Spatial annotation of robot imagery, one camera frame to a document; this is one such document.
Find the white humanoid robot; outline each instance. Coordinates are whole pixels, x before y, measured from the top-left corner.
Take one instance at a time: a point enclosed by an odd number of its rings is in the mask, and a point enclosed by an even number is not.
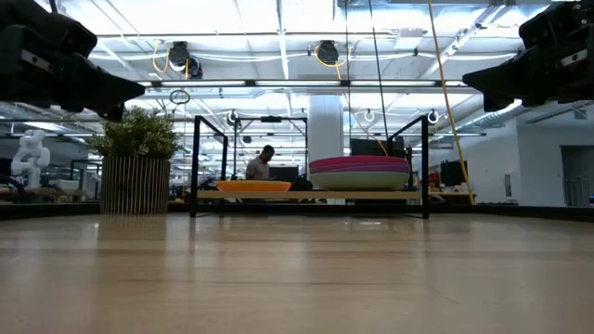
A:
[[[45,132],[42,130],[27,130],[25,136],[19,140],[19,152],[12,159],[10,169],[13,175],[19,177],[22,183],[22,172],[28,172],[28,182],[26,189],[39,187],[41,169],[49,165],[49,149],[44,148],[42,141],[45,138]],[[21,160],[30,156],[27,162]]]

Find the green plant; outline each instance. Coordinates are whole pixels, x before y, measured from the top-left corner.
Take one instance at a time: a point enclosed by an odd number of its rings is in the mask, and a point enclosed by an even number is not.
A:
[[[104,157],[170,159],[181,146],[177,144],[172,116],[157,116],[158,112],[133,106],[124,113],[122,122],[105,122],[105,135],[94,135],[89,145]]]

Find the ceiling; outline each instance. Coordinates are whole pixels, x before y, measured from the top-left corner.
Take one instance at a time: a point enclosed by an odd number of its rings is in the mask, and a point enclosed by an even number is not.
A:
[[[36,1],[49,10],[47,0]],[[438,80],[426,3],[418,0],[373,0],[371,3],[373,19],[367,0],[350,0],[348,12],[343,0],[62,0],[58,1],[58,9],[98,36],[99,43],[90,57],[95,64],[139,82],[185,80],[183,72],[167,66],[166,52],[173,41],[188,42],[190,53],[204,70],[204,80],[338,80],[339,76],[343,80],[378,80],[374,29],[383,80]],[[495,1],[485,0],[433,3],[436,40],[443,52],[447,80],[460,80],[464,73],[496,66],[513,57],[523,45],[517,33],[519,25],[546,7],[536,0],[498,2],[516,6],[493,6],[490,3]],[[323,66],[310,53],[321,40],[334,41],[340,61],[344,62],[338,71]],[[348,62],[347,50],[350,50]],[[440,90],[387,90],[384,100],[389,129],[395,131],[407,124],[411,116],[431,109],[443,114],[446,107]],[[174,104],[168,103],[171,91],[150,88],[145,96],[128,104],[147,109],[163,109],[164,106],[171,112],[175,109]],[[192,100],[177,108],[175,117],[183,120],[203,115],[226,132],[231,132],[226,125],[231,110],[246,117],[271,114],[300,117],[309,112],[308,97],[315,94],[342,95],[346,132],[349,112],[355,115],[350,118],[353,132],[367,135],[383,131],[377,87],[354,90],[350,95],[350,109],[345,90],[329,93],[322,87],[224,88],[222,94],[216,88],[188,88],[188,92]],[[477,92],[471,89],[450,91],[449,101],[457,119],[482,109],[482,99],[476,97]],[[5,118],[56,119],[65,115],[60,110],[27,106],[0,111]],[[93,120],[95,115],[85,112],[78,117]],[[75,134],[102,131],[98,123],[75,125],[66,124],[60,131]],[[178,122],[175,129],[187,135],[193,132],[191,123]],[[256,137],[249,144],[254,150],[247,153],[254,154],[256,148],[274,140],[276,147],[287,148],[287,153],[275,161],[291,164],[302,160],[303,154],[298,148],[304,147],[304,141],[294,125],[281,123],[271,127],[255,123],[249,129],[292,136]],[[185,145],[192,149],[191,138],[184,138]],[[208,158],[220,159],[220,143],[213,140],[204,143],[205,152],[212,152]],[[188,160],[175,162],[182,164]]]

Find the potted plant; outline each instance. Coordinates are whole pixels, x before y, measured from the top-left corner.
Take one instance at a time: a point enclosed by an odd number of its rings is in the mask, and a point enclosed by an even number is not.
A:
[[[90,147],[103,156],[101,212],[164,213],[169,195],[169,159],[177,144],[171,115],[132,107],[122,122],[105,122]]]

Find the white column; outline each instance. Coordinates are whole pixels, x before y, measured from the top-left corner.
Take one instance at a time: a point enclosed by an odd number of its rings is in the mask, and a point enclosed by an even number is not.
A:
[[[309,161],[342,156],[340,96],[309,97],[308,137]]]

